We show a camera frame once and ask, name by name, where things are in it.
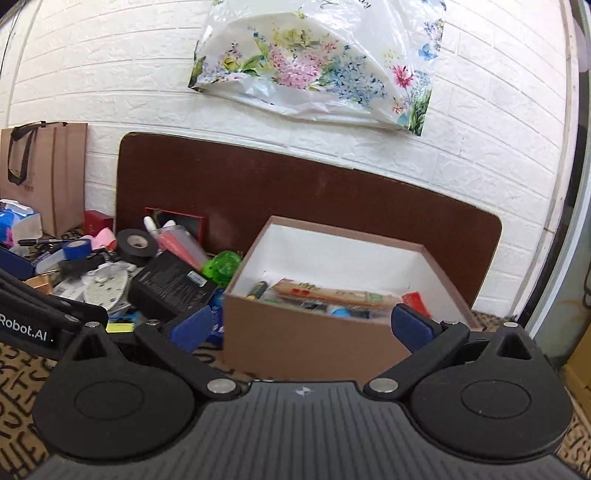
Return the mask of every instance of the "barcode label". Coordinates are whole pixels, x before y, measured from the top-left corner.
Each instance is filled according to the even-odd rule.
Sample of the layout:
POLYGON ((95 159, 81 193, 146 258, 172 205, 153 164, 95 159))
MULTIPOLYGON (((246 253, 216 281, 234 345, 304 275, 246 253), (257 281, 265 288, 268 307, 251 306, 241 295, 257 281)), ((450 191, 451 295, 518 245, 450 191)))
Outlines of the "barcode label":
POLYGON ((200 287, 203 287, 207 283, 207 280, 203 278, 201 275, 199 275, 197 272, 191 271, 187 273, 187 276, 200 287))

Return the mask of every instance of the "blue gripper pad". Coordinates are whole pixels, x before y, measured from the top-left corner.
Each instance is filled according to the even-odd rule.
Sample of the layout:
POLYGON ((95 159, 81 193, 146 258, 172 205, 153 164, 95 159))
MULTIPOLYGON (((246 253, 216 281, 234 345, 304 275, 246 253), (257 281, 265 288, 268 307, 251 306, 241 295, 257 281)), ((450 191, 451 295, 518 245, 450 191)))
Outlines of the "blue gripper pad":
POLYGON ((439 333, 437 322, 399 303, 392 310, 392 333, 411 353, 424 347, 439 333))
POLYGON ((212 330, 212 310, 209 306, 205 306, 177 324, 170 331, 168 339, 186 352, 192 353, 205 341, 212 330))
POLYGON ((23 281, 35 276, 35 267, 29 260, 3 247, 0 247, 0 268, 23 281))

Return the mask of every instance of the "white brick wall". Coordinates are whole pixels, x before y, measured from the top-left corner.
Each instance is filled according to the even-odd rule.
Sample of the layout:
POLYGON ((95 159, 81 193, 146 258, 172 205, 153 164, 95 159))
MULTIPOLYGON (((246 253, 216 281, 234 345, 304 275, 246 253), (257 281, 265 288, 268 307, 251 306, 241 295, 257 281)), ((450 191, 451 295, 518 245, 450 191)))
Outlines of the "white brick wall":
MULTIPOLYGON (((449 0, 439 75, 416 138, 293 121, 188 90, 207 0, 31 0, 0 77, 0 118, 5 125, 87 121, 86 206, 110 214, 119 142, 128 131, 299 155, 472 203, 503 223, 475 307, 507 314, 559 167, 566 98, 559 2, 449 0)), ((2 48, 8 27, 0 30, 2 48)))

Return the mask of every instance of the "black gripper base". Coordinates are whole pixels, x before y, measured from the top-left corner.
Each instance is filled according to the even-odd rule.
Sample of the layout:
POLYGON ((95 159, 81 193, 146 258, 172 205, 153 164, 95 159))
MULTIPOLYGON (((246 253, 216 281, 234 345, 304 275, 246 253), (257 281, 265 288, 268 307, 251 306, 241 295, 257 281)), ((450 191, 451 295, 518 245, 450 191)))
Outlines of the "black gripper base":
POLYGON ((30 480, 548 480, 580 479, 555 456, 514 465, 475 463, 441 451, 395 403, 353 383, 256 382, 214 402, 166 452, 122 465, 53 456, 30 480))

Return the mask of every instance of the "black bag handle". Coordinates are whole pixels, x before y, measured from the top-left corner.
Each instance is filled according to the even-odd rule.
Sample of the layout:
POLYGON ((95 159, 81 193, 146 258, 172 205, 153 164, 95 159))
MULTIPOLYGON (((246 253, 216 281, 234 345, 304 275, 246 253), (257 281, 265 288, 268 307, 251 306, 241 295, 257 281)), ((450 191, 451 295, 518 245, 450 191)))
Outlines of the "black bag handle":
POLYGON ((29 169, 29 153, 31 151, 31 144, 33 143, 33 137, 37 136, 37 130, 39 128, 45 128, 47 125, 54 125, 54 124, 62 124, 64 127, 67 125, 67 122, 50 122, 47 123, 44 120, 40 122, 33 122, 30 124, 21 125, 20 127, 14 127, 12 132, 10 133, 10 143, 8 144, 8 161, 7 161, 7 171, 8 171, 8 181, 10 183, 14 183, 15 185, 22 185, 23 182, 27 179, 27 172, 29 169), (20 168, 20 175, 14 174, 10 170, 10 155, 12 153, 12 143, 17 142, 20 139, 24 138, 25 135, 29 134, 27 138, 27 143, 25 144, 25 151, 22 155, 22 162, 20 168))

